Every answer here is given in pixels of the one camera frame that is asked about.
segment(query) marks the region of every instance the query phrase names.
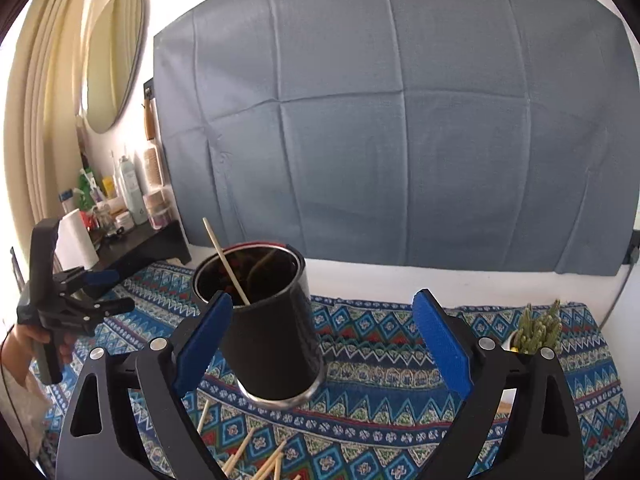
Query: gray cloth backdrop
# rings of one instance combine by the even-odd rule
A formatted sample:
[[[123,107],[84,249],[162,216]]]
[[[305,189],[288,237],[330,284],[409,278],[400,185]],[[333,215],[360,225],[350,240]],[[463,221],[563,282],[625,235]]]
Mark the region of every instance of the gray cloth backdrop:
[[[614,274],[640,183],[638,73],[596,0],[207,0],[154,80],[190,242]]]

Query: green succulent plant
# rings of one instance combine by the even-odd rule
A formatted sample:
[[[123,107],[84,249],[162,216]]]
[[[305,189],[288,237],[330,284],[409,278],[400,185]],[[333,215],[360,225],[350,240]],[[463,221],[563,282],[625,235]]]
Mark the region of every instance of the green succulent plant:
[[[558,352],[558,339],[562,332],[559,313],[560,300],[555,300],[549,310],[534,319],[529,303],[520,316],[518,330],[511,340],[511,346],[524,354],[535,354],[543,346]]]

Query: oval mirror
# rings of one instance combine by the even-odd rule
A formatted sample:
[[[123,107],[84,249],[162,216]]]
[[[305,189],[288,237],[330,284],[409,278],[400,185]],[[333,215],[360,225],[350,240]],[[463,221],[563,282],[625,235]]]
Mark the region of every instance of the oval mirror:
[[[144,38],[144,0],[110,0],[91,33],[82,108],[99,134],[120,117],[136,78]]]

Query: patterned tablecloth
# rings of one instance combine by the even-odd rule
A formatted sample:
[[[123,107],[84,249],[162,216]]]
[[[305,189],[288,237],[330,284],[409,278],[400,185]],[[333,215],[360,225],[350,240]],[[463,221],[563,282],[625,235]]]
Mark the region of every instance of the patterned tablecloth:
[[[191,274],[189,269],[157,263],[107,295],[130,296],[136,309],[108,319],[95,338],[79,341],[63,382],[49,387],[53,408],[47,415],[49,430],[40,458],[50,478],[62,418],[90,349],[103,346],[112,354],[132,351],[154,337],[170,335],[184,316],[198,311],[191,302]],[[202,434],[210,452],[224,462],[256,427],[232,478],[248,478],[284,438],[288,444],[283,478],[414,477],[446,434],[461,401],[443,384],[422,344],[411,307],[314,297],[313,311],[328,369],[326,383],[311,402],[295,410],[262,410],[240,394],[233,371],[216,354],[200,383],[214,399]],[[464,306],[450,312],[463,318],[477,336],[504,340],[517,326],[521,310]],[[559,358],[575,399],[586,477],[592,478],[626,434],[626,404],[609,349],[587,307],[567,304],[561,318]],[[131,403],[153,466],[170,474],[143,397],[132,392]],[[196,424],[204,396],[187,394],[184,405]],[[507,420],[496,416],[473,474],[490,467]]]

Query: black can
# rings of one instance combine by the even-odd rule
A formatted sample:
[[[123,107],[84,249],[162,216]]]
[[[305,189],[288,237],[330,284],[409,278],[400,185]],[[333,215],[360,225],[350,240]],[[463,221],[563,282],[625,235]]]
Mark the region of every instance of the black can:
[[[250,304],[242,304],[217,255],[196,268],[191,290],[198,306],[206,305],[217,290],[234,300],[220,350],[240,391],[254,404],[274,410],[308,401],[324,380],[324,365],[305,259],[293,247],[271,242],[235,245],[225,256]]]

